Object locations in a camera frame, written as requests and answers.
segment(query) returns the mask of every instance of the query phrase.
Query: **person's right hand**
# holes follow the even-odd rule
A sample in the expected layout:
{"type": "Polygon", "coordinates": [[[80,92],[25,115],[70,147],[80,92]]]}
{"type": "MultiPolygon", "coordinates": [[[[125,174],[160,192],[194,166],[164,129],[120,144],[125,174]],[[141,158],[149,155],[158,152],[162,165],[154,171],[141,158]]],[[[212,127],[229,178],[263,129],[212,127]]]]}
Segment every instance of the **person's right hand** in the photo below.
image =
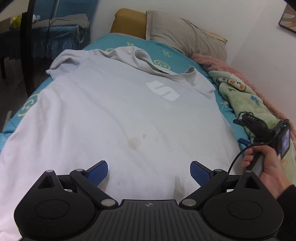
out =
{"type": "Polygon", "coordinates": [[[291,182],[281,168],[276,151],[270,146],[254,146],[245,153],[242,168],[248,167],[253,161],[253,152],[262,152],[265,155],[263,172],[260,175],[261,182],[270,193],[277,199],[290,185],[291,182]]]}

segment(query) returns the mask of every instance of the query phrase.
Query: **display screen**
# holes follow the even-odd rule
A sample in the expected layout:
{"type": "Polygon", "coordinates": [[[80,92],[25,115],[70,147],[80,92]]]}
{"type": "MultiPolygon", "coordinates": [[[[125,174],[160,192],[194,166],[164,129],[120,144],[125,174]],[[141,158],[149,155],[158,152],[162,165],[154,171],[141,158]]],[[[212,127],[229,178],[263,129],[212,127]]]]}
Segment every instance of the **display screen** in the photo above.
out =
{"type": "Polygon", "coordinates": [[[281,141],[281,157],[287,153],[290,147],[290,129],[287,130],[281,141]]]}

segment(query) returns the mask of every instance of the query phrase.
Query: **black sleeve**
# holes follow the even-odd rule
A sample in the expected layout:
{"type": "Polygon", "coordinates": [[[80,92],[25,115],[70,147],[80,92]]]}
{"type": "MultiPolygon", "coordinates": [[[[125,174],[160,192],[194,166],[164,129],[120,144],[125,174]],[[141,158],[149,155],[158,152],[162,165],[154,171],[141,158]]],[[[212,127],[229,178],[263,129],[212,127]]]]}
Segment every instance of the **black sleeve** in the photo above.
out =
{"type": "Polygon", "coordinates": [[[277,238],[281,241],[296,240],[296,187],[289,186],[277,199],[284,211],[284,221],[277,238]]]}

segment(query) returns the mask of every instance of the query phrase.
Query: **blue bed sheet with yellow print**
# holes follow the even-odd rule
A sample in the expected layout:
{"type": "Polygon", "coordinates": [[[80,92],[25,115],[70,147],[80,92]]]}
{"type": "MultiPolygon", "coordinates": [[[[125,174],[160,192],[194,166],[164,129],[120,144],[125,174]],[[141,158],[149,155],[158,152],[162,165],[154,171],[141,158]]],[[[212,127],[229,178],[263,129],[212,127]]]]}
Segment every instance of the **blue bed sheet with yellow print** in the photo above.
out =
{"type": "MultiPolygon", "coordinates": [[[[191,66],[195,67],[216,88],[216,102],[219,106],[221,113],[231,125],[236,139],[249,139],[245,130],[241,126],[233,124],[232,121],[235,119],[233,109],[231,108],[229,103],[222,98],[221,94],[219,93],[218,86],[213,82],[213,80],[210,78],[207,72],[199,64],[195,63],[179,51],[159,42],[146,41],[143,39],[138,39],[131,36],[119,34],[105,35],[99,38],[97,41],[85,47],[84,50],[102,49],[105,51],[112,51],[117,47],[129,45],[137,46],[141,49],[144,49],[150,55],[151,59],[156,65],[159,65],[166,69],[170,69],[171,71],[177,74],[184,73],[191,66]]],[[[13,118],[11,118],[8,121],[3,134],[0,134],[0,151],[8,137],[15,131],[16,127],[18,126],[19,122],[26,114],[28,109],[36,103],[40,91],[44,89],[46,86],[48,86],[52,81],[53,80],[51,77],[46,79],[28,98],[23,107],[21,107],[18,110],[18,112],[13,116],[13,118]]]]}

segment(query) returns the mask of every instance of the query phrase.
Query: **letter s logo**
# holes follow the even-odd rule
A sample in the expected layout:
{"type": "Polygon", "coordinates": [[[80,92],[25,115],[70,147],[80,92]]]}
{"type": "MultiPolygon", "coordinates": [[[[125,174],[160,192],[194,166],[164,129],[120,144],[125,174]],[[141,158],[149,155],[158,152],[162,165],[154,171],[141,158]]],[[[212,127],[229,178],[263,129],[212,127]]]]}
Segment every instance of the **letter s logo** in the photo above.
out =
{"type": "Polygon", "coordinates": [[[179,98],[179,94],[174,91],[171,87],[168,87],[168,86],[164,86],[164,87],[161,87],[161,88],[157,88],[157,87],[160,87],[162,85],[164,85],[163,83],[161,82],[158,82],[158,81],[153,81],[153,82],[150,82],[150,83],[146,83],[146,85],[148,86],[148,88],[153,91],[155,94],[158,94],[158,95],[163,95],[163,94],[166,94],[168,93],[167,95],[163,96],[163,98],[167,99],[167,100],[171,100],[171,101],[174,101],[176,100],[177,98],[179,98]]]}

